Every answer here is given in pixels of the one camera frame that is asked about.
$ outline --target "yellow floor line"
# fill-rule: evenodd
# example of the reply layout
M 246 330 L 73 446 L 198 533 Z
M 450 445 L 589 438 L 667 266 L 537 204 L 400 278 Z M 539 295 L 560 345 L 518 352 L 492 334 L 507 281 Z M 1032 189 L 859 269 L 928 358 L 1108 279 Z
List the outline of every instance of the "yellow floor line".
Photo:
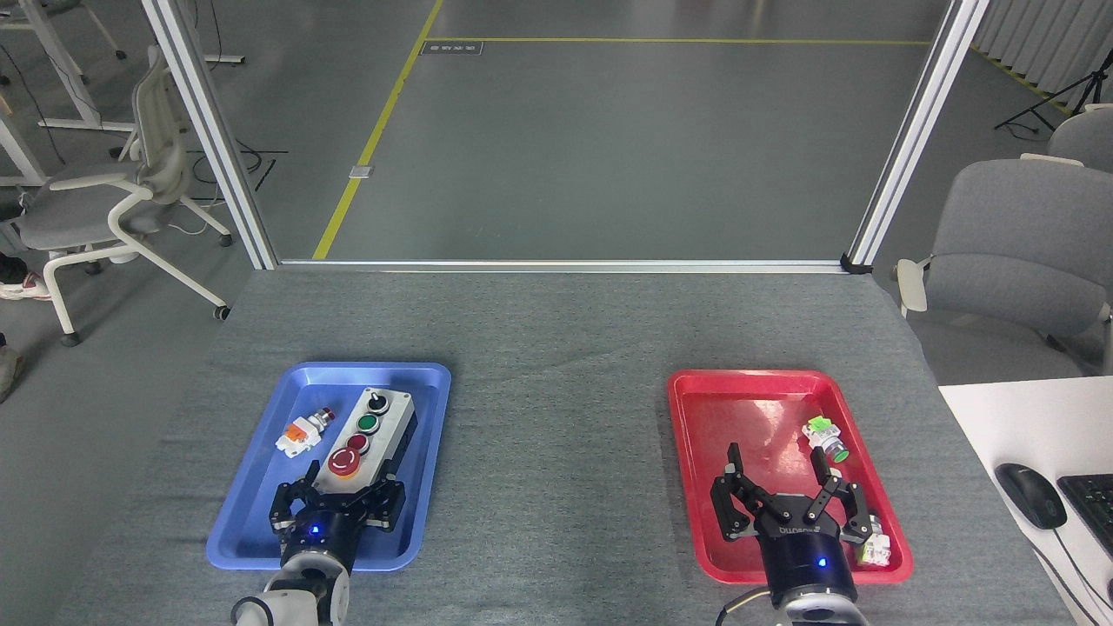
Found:
M 371 163 L 371 157 L 375 154 L 375 147 L 378 146 L 378 140 L 383 137 L 386 123 L 391 119 L 391 114 L 394 113 L 394 105 L 398 101 L 402 87 L 406 84 L 406 78 L 410 77 L 410 70 L 413 69 L 414 61 L 417 60 L 417 55 L 421 53 L 421 48 L 429 37 L 430 29 L 433 28 L 433 21 L 436 20 L 436 14 L 441 11 L 443 2 L 444 0 L 436 0 L 430 10 L 429 17 L 425 19 L 425 26 L 421 29 L 421 35 L 417 36 L 414 47 L 410 50 L 406 65 L 402 66 L 402 71 L 398 74 L 397 80 L 394 81 L 394 89 L 391 90 L 391 96 L 386 99 L 386 105 L 383 106 L 383 113 L 378 115 L 378 123 L 375 124 L 375 129 L 371 131 L 371 137 L 367 138 L 367 144 L 363 147 L 363 153 L 359 154 L 357 165 L 367 165 Z M 352 198 L 355 197 L 361 180 L 363 179 L 352 178 L 348 180 L 347 186 L 344 187 L 341 200 L 336 204 L 336 211 L 333 212 L 333 217 L 328 221 L 328 226 L 325 227 L 324 234 L 321 235 L 321 242 L 317 243 L 317 250 L 314 251 L 313 258 L 319 260 L 328 256 L 328 250 L 333 247 L 336 233 L 341 229 L 341 224 L 344 223 L 344 217 L 347 215 L 348 207 L 352 206 Z
M 1001 71 L 1007 74 L 1008 76 L 1012 76 L 1014 80 L 1016 80 L 1021 85 L 1027 87 L 1028 91 L 1032 91 L 1036 96 L 1040 96 L 1041 98 L 1046 98 L 1047 96 L 1051 96 L 1051 94 L 1048 94 L 1048 92 L 1044 91 L 1043 89 L 1036 87 L 1035 85 L 1028 82 L 1027 79 L 1024 78 L 1023 76 L 1016 74 L 1015 71 L 1013 71 L 1013 70 L 1008 69 L 1007 67 L 1005 67 L 1004 65 L 1002 65 L 1001 61 L 998 61 L 998 60 L 989 57 L 989 55 L 986 55 L 985 52 L 983 52 L 982 50 L 979 50 L 977 46 L 971 43 L 971 50 L 974 50 L 978 55 L 982 55 L 983 59 L 985 59 L 985 60 L 989 61 L 991 63 L 995 65 L 997 67 L 997 69 L 999 69 Z M 1071 115 L 1071 109 L 1068 109 L 1065 106 L 1063 106 L 1062 104 L 1060 104 L 1058 100 L 1052 100 L 1051 105 L 1053 107 L 1055 107 L 1056 109 L 1063 111 L 1064 114 Z
M 930 41 L 888 39 L 677 39 L 654 37 L 430 37 L 426 41 L 492 43 L 810 43 L 819 46 L 927 46 Z

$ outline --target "tripod stand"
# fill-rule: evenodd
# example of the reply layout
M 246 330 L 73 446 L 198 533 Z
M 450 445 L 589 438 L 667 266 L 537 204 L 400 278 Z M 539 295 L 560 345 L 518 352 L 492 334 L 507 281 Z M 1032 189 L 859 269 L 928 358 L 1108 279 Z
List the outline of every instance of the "tripod stand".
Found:
M 1113 66 L 1113 50 L 1110 50 L 1110 53 L 1105 56 L 1105 60 L 1102 61 L 1102 67 L 1097 68 L 1096 70 L 1094 70 L 1094 71 L 1092 71 L 1090 74 L 1087 74 L 1086 76 L 1080 78 L 1078 80 L 1076 80 L 1076 81 L 1067 85 L 1066 87 L 1060 89 L 1058 91 L 1055 91 L 1051 96 L 1047 96 L 1046 98 L 1044 98 L 1043 100 L 1041 100 L 1038 104 L 1032 105 L 1031 107 L 1022 110 L 1021 113 L 1014 115 L 1013 117 L 1006 119 L 1005 121 L 1002 121 L 997 126 L 994 126 L 993 129 L 996 130 L 996 129 L 1001 128 L 1002 126 L 1006 126 L 1008 124 L 1012 124 L 1013 120 L 1015 120 L 1016 118 L 1021 117 L 1022 115 L 1024 115 L 1026 113 L 1031 113 L 1032 115 L 1036 116 L 1040 119 L 1040 121 L 1042 121 L 1044 124 L 1044 126 L 1046 126 L 1050 130 L 1054 131 L 1055 127 L 1052 126 L 1051 123 L 1047 121 L 1047 119 L 1044 116 L 1040 115 L 1040 111 L 1037 111 L 1036 109 L 1040 108 L 1040 107 L 1042 107 L 1043 105 L 1046 105 L 1047 102 L 1054 100 L 1055 98 L 1062 96 L 1063 94 L 1066 94 L 1067 91 L 1070 91 L 1071 89 L 1074 89 L 1075 87 L 1077 87 L 1078 85 L 1082 85 L 1083 82 L 1086 84 L 1086 88 L 1082 92 L 1082 97 L 1078 98 L 1078 104 L 1075 105 L 1074 110 L 1071 111 L 1071 115 L 1078 115 L 1078 113 L 1082 111 L 1082 107 L 1085 106 L 1086 98 L 1089 98 L 1091 94 L 1093 94 L 1093 101 L 1094 101 L 1094 104 L 1100 102 L 1102 100 L 1102 81 L 1110 77 L 1110 75 L 1106 74 L 1109 71 L 1109 69 L 1110 69 L 1110 66 Z

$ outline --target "blue tray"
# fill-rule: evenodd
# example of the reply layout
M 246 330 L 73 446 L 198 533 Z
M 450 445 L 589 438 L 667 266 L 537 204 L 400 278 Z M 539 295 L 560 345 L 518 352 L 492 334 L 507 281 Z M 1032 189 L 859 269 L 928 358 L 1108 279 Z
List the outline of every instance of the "blue tray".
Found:
M 334 423 L 322 433 L 321 443 L 293 459 L 275 448 L 275 440 L 295 418 L 322 407 L 331 408 L 337 421 L 346 419 L 364 388 L 377 387 L 413 395 L 417 429 L 397 473 L 406 489 L 398 524 L 392 532 L 365 530 L 353 569 L 392 571 L 408 565 L 417 556 L 425 532 L 451 382 L 449 370 L 436 363 L 317 362 L 287 370 L 217 515 L 205 546 L 209 561 L 223 569 L 279 568 L 278 536 L 270 531 L 268 519 L 275 488 L 305 476 L 314 459 L 324 464 L 341 428 Z

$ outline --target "keyboard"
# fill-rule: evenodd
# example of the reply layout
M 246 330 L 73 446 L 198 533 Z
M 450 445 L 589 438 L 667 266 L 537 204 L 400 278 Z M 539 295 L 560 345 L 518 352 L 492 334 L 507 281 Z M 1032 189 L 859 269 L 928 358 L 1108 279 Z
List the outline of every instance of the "keyboard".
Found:
M 1064 476 L 1056 482 L 1078 517 L 1113 558 L 1113 473 Z

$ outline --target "red tray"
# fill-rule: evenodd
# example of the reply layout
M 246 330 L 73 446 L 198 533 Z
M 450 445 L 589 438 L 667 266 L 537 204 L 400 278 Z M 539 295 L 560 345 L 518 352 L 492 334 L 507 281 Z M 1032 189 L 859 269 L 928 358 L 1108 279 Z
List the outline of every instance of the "red tray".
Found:
M 727 447 L 738 442 L 746 476 L 769 492 L 814 496 L 819 486 L 800 427 L 819 414 L 841 429 L 840 439 L 850 451 L 831 467 L 861 483 L 869 511 L 890 537 L 893 554 L 886 567 L 858 566 L 846 546 L 854 581 L 895 584 L 912 576 L 908 540 L 830 376 L 801 370 L 681 370 L 669 379 L 668 391 L 696 558 L 709 576 L 720 583 L 766 583 L 757 540 L 723 540 L 711 506 L 711 481 L 722 476 Z M 846 521 L 837 500 L 827 510 L 840 526 Z

